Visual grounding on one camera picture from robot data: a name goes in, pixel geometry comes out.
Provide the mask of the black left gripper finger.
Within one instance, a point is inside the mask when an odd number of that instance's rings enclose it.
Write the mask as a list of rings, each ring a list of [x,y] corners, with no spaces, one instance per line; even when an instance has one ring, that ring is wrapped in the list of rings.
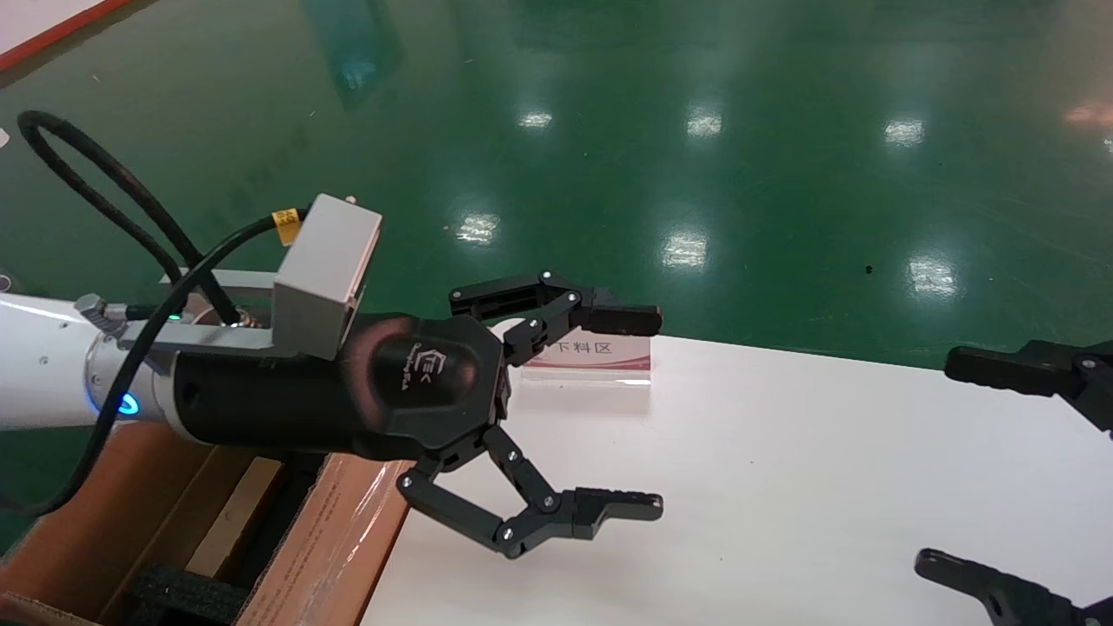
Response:
[[[591,542],[610,519],[654,522],[664,513],[663,496],[659,493],[589,488],[554,490],[500,426],[485,429],[474,448],[487,453],[522,498],[525,507],[518,515],[502,519],[437,486],[435,478],[449,470],[449,463],[432,456],[423,456],[402,475],[397,487],[412,509],[508,559],[518,559],[552,539]]]
[[[536,368],[648,368],[650,338],[663,326],[656,306],[626,305],[552,270],[450,291],[453,316],[516,317],[502,334],[508,364]]]

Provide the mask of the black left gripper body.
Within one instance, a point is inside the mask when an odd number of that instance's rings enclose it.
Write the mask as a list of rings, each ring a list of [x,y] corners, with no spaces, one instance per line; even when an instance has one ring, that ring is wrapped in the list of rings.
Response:
[[[358,316],[333,360],[179,354],[173,391],[200,443],[449,463],[477,454],[509,397],[503,344],[476,317],[386,314]]]

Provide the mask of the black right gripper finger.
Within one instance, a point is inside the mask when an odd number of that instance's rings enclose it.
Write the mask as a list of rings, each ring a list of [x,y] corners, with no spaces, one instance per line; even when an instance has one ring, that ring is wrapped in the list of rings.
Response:
[[[1112,598],[1080,607],[1065,596],[996,568],[922,549],[914,565],[920,578],[981,601],[994,625],[1110,625]]]
[[[957,346],[947,354],[943,373],[1020,395],[1061,397],[1097,430],[1112,431],[1111,341],[1072,346],[1032,340],[1012,353]]]

